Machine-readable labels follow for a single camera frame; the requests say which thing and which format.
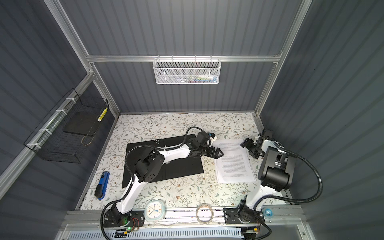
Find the white printed paper files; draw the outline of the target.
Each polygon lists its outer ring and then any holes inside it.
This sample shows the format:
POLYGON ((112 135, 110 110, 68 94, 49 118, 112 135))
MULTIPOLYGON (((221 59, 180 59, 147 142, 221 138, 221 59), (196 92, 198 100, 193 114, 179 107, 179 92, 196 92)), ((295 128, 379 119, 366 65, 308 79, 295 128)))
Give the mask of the white printed paper files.
POLYGON ((224 155, 215 160, 218 183, 251 183, 255 182, 255 174, 251 168, 248 153, 241 147, 243 140, 217 140, 214 147, 224 155))

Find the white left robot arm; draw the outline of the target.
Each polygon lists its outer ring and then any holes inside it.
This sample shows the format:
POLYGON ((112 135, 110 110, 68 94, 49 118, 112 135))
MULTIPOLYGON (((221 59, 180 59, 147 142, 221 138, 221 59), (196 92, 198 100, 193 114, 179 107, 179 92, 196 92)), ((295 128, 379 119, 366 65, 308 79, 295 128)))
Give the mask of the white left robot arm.
POLYGON ((207 156, 219 159, 224 156, 222 150, 213 147, 214 137, 204 131, 194 138, 184 136, 182 143, 171 147, 155 147, 138 145, 130 149, 125 156, 125 169, 131 175, 131 180, 120 200, 115 204, 116 212, 128 214, 134 207, 134 202, 144 186, 159 174, 163 165, 173 160, 195 156, 207 156))

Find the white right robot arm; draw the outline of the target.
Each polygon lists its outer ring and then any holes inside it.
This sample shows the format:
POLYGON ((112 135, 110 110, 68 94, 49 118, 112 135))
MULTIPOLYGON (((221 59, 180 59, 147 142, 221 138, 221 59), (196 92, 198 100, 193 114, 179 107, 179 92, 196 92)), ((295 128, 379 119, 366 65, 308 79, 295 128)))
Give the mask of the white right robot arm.
POLYGON ((241 201, 238 209, 239 219, 247 223, 255 219, 253 211, 261 211, 262 205, 266 202, 263 197, 289 189, 297 158, 283 151, 279 143, 273 139, 273 131, 267 129, 264 129, 254 141, 247 138, 241 147, 246 148, 255 159, 263 157, 258 172, 260 185, 241 201))

